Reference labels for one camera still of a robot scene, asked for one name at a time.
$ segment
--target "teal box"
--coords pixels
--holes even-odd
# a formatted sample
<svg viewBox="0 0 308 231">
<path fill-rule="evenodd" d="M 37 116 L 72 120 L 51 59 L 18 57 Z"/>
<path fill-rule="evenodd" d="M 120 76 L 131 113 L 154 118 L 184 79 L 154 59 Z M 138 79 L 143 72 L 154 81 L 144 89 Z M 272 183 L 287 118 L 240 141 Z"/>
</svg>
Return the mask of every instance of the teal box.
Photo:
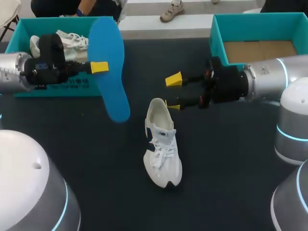
<svg viewBox="0 0 308 231">
<path fill-rule="evenodd" d="M 30 52 L 30 37 L 52 34 L 57 30 L 89 37 L 92 23 L 98 17 L 22 18 L 18 22 L 6 53 Z M 91 75 L 80 74 L 62 84 L 48 85 L 46 90 L 16 94 L 17 97 L 101 96 Z"/>
<path fill-rule="evenodd" d="M 297 54 L 308 54 L 308 19 L 304 13 L 241 13 L 215 14 L 210 48 L 223 65 L 228 62 L 224 42 L 291 40 Z"/>
</svg>

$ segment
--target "blue light ring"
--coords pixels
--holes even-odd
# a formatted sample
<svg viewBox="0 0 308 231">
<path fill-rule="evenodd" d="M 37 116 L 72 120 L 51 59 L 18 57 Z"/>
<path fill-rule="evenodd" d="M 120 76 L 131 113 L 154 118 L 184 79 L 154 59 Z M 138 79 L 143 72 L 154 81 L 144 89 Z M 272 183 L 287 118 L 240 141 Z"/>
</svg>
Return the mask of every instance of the blue light ring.
<svg viewBox="0 0 308 231">
<path fill-rule="evenodd" d="M 51 231 L 56 231 L 56 229 L 59 227 L 61 221 L 63 220 L 63 217 L 64 217 L 64 214 L 66 212 L 66 208 L 67 208 L 67 202 L 68 202 L 68 189 L 67 189 L 67 184 L 65 182 L 65 180 L 63 179 L 64 181 L 64 184 L 65 184 L 65 190 L 66 190 L 66 199 L 65 199 L 65 205 L 64 205 L 64 208 L 63 208 L 63 211 L 62 211 L 62 214 L 58 220 L 58 222 L 56 223 L 56 225 L 53 227 L 53 229 Z"/>
<path fill-rule="evenodd" d="M 298 171 L 297 171 L 297 175 L 296 175 L 296 187 L 297 187 L 297 193 L 298 193 L 298 197 L 300 202 L 302 203 L 304 209 L 306 210 L 307 214 L 308 214 L 308 207 L 307 204 L 304 200 L 303 194 L 300 190 L 300 185 L 299 185 L 299 175 L 300 175 L 300 171 L 302 170 L 303 165 L 306 163 L 306 161 L 299 167 Z"/>
<path fill-rule="evenodd" d="M 292 139 L 294 141 L 301 141 L 301 142 L 308 142 L 308 139 L 302 139 L 302 138 L 297 138 L 297 137 L 294 137 L 294 136 L 290 136 L 286 133 L 284 133 L 283 131 L 281 131 L 281 129 L 278 127 L 278 124 L 277 124 L 277 130 L 285 137 L 289 138 L 289 139 Z"/>
<path fill-rule="evenodd" d="M 278 59 L 277 60 L 281 63 L 282 67 L 283 67 L 283 70 L 284 70 L 284 75 L 285 75 L 285 88 L 288 87 L 289 85 L 289 77 L 288 77 L 288 72 L 287 72 L 287 68 L 285 67 L 283 61 L 281 59 Z"/>
</svg>

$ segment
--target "white floor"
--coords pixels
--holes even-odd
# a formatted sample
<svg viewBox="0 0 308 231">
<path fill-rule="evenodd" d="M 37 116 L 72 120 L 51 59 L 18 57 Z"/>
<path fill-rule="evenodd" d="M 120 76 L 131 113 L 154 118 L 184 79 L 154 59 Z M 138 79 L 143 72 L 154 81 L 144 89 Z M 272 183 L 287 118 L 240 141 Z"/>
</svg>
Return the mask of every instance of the white floor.
<svg viewBox="0 0 308 231">
<path fill-rule="evenodd" d="M 21 1 L 19 16 L 34 17 L 30 8 L 31 0 Z M 167 9 L 169 1 L 128 0 L 127 17 L 119 25 L 123 38 L 208 37 L 215 13 L 241 13 L 261 7 L 265 0 L 222 0 L 218 5 L 213 5 L 210 0 L 183 0 L 185 14 L 164 24 L 159 21 L 159 16 Z M 12 32 L 8 31 L 3 41 L 9 41 L 11 36 Z"/>
</svg>

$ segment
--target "beige shoe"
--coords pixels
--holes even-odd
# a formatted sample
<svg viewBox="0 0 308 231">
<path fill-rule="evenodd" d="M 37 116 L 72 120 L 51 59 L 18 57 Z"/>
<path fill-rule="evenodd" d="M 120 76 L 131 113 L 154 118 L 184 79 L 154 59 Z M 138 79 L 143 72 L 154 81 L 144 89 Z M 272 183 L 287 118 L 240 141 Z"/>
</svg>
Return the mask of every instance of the beige shoe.
<svg viewBox="0 0 308 231">
<path fill-rule="evenodd" d="M 163 23 L 170 22 L 175 16 L 184 13 L 183 2 L 177 6 L 173 3 L 169 6 L 168 10 L 160 16 L 160 21 Z"/>
<path fill-rule="evenodd" d="M 219 2 L 220 2 L 220 0 L 212 0 L 212 3 L 213 3 L 214 5 L 218 4 Z"/>
</svg>

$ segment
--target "black tabletop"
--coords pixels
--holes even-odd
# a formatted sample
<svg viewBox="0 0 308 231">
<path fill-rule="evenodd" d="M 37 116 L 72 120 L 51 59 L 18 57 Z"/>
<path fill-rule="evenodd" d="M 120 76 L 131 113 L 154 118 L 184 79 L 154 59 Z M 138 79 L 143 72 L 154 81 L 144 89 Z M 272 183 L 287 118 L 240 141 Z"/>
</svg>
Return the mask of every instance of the black tabletop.
<svg viewBox="0 0 308 231">
<path fill-rule="evenodd" d="M 294 169 L 274 152 L 277 107 L 170 110 L 182 183 L 161 190 L 144 168 L 151 99 L 201 93 L 199 85 L 167 89 L 164 79 L 200 74 L 209 56 L 204 38 L 125 41 L 128 122 L 113 123 L 100 97 L 3 97 L 3 125 L 43 146 L 76 194 L 84 231 L 274 231 L 271 196 Z"/>
</svg>

